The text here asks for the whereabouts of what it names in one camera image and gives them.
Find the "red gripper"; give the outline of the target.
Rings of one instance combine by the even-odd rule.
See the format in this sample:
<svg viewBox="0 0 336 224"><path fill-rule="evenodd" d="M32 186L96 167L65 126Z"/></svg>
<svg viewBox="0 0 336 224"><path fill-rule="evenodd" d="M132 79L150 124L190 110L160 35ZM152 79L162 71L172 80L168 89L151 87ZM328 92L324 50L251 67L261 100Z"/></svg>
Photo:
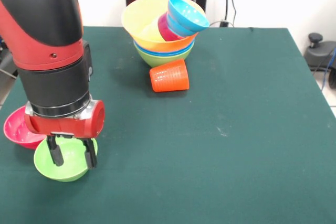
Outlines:
<svg viewBox="0 0 336 224"><path fill-rule="evenodd" d="M36 134L47 135L47 145L51 159L56 166L62 166L64 159L56 136L68 135L75 138L83 138L85 147L85 159L88 169L97 167L96 145L94 139L103 129L105 120L105 107L101 100L90 100L82 111L65 118L43 118L33 112L29 102L25 105L24 120L28 129Z"/></svg>

